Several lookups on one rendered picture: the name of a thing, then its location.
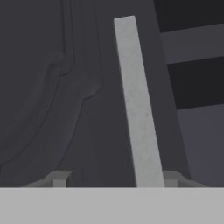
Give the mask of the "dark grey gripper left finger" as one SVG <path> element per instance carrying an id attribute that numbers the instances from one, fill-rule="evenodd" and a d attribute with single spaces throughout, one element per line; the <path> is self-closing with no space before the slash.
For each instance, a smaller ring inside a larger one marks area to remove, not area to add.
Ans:
<path id="1" fill-rule="evenodd" d="M 67 187 L 71 171 L 52 171 L 45 178 L 26 185 L 26 187 Z"/>

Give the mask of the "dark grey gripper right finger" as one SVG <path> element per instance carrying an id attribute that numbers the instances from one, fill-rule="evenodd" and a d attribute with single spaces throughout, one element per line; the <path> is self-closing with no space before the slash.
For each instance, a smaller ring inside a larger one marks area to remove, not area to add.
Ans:
<path id="1" fill-rule="evenodd" d="M 198 187 L 203 188 L 202 185 L 196 181 L 185 178 L 178 171 L 163 171 L 164 174 L 164 184 L 166 187 Z"/>

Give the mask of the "dark grey panelled cabinet door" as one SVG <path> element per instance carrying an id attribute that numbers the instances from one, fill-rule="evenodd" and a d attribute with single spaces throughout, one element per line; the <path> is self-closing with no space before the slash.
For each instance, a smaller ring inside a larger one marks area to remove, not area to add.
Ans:
<path id="1" fill-rule="evenodd" d="M 0 0 L 0 187 L 71 171 L 137 187 L 114 20 L 134 16 L 163 171 L 190 173 L 153 0 Z"/>

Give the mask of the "dark grey banded cabinet unit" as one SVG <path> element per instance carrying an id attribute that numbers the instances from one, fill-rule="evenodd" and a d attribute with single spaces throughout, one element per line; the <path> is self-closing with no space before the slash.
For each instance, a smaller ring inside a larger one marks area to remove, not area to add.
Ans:
<path id="1" fill-rule="evenodd" d="M 224 187 L 224 0 L 154 0 L 192 179 Z"/>

